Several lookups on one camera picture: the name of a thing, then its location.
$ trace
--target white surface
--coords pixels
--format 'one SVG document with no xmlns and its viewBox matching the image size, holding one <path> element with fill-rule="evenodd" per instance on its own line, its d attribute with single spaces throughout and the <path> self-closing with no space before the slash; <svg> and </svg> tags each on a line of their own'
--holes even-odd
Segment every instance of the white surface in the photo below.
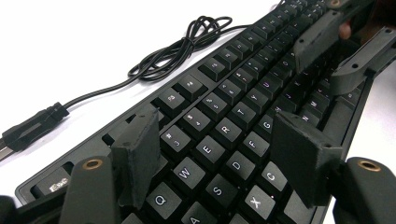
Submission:
<svg viewBox="0 0 396 224">
<path fill-rule="evenodd" d="M 232 26 L 250 24 L 277 0 L 136 2 L 2 1 L 0 133 L 56 102 L 65 104 L 81 94 L 122 82 L 131 67 L 152 51 L 180 39 L 190 21 L 201 15 L 230 16 Z M 193 54 L 179 70 L 203 56 Z M 383 162 L 393 171 L 394 65 L 388 76 L 375 81 L 349 153 Z M 161 83 L 135 83 L 130 89 L 72 107 L 70 116 L 53 132 L 0 162 L 0 194 L 15 198 L 14 190 L 20 183 L 159 86 Z M 333 223 L 332 217 L 326 218 L 326 223 Z"/>
</svg>

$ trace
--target black cable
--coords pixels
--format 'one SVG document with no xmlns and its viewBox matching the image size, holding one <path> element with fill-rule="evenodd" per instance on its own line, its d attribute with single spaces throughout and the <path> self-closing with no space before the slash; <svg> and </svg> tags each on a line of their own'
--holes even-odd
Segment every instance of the black cable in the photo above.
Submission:
<svg viewBox="0 0 396 224">
<path fill-rule="evenodd" d="M 218 40 L 222 34 L 248 27 L 248 25 L 241 25 L 222 30 L 232 21 L 233 19 L 230 17 L 213 19 L 201 16 L 190 23 L 186 36 L 167 48 L 150 53 L 133 67 L 128 73 L 129 78 L 127 80 L 118 85 L 79 96 L 65 105 L 56 103 L 39 111 L 23 123 L 3 132 L 2 138 L 0 138 L 0 161 L 16 151 L 26 149 L 35 140 L 52 131 L 69 114 L 67 108 L 70 106 L 94 96 L 118 90 L 138 78 L 143 81 L 163 79 L 179 68 L 193 52 L 207 48 Z"/>
<path fill-rule="evenodd" d="M 133 67 L 128 73 L 129 79 L 118 85 L 79 96 L 66 103 L 64 108 L 67 109 L 72 105 L 94 96 L 118 90 L 134 82 L 138 78 L 143 81 L 155 81 L 169 76 L 178 69 L 193 52 L 207 48 L 216 42 L 222 34 L 248 27 L 248 25 L 241 25 L 221 31 L 221 29 L 228 26 L 232 21 L 233 19 L 230 17 L 219 17 L 217 19 L 206 16 L 199 17 L 196 21 L 190 23 L 186 36 L 167 48 L 150 53 L 139 64 Z"/>
</svg>

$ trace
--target usb plug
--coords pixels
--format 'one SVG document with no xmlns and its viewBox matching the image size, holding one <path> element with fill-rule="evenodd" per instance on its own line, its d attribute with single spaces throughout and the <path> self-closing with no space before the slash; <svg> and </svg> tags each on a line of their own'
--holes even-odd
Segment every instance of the usb plug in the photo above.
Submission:
<svg viewBox="0 0 396 224">
<path fill-rule="evenodd" d="M 0 161 L 29 147 L 35 140 L 49 133 L 67 115 L 69 112 L 64 106 L 56 103 L 5 131 L 0 139 Z"/>
</svg>

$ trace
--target black keyboard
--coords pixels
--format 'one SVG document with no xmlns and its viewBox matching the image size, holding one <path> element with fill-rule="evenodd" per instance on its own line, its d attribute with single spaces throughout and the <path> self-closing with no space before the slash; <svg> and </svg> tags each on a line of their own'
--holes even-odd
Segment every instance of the black keyboard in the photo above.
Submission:
<svg viewBox="0 0 396 224">
<path fill-rule="evenodd" d="M 274 116 L 297 114 L 345 155 L 372 81 L 330 95 L 333 69 L 358 47 L 337 43 L 296 74 L 294 41 L 326 12 L 323 0 L 287 1 L 17 187 L 30 203 L 67 186 L 74 164 L 107 156 L 136 111 L 160 109 L 162 155 L 139 223 L 320 223 L 270 161 Z"/>
</svg>

